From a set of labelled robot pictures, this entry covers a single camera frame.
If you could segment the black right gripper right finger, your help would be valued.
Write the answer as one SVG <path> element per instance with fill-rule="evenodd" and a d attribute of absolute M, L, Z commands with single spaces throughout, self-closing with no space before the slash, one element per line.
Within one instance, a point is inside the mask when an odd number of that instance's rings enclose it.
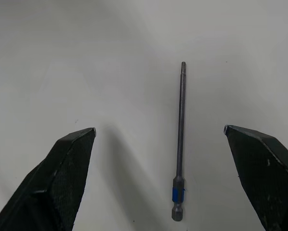
<path fill-rule="evenodd" d="M 226 125 L 241 185 L 265 231 L 288 231 L 288 149 L 275 137 Z"/>

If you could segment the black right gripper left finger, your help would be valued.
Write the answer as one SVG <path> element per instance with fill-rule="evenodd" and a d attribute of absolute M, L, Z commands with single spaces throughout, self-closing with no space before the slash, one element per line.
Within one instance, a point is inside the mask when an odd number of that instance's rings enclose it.
<path fill-rule="evenodd" d="M 57 140 L 0 212 L 0 231 L 72 231 L 95 137 L 86 128 Z"/>

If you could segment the long metal screwdriver bit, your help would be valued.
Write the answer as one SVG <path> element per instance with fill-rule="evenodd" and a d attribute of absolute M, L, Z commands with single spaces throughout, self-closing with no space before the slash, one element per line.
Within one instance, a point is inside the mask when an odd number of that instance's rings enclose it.
<path fill-rule="evenodd" d="M 184 201 L 183 142 L 184 142 L 185 94 L 186 94 L 186 62 L 182 62 L 181 75 L 180 75 L 177 163 L 176 163 L 176 176 L 173 179 L 173 186 L 172 186 L 173 208 L 171 212 L 171 217 L 176 222 L 182 221 L 183 219 L 183 201 Z"/>

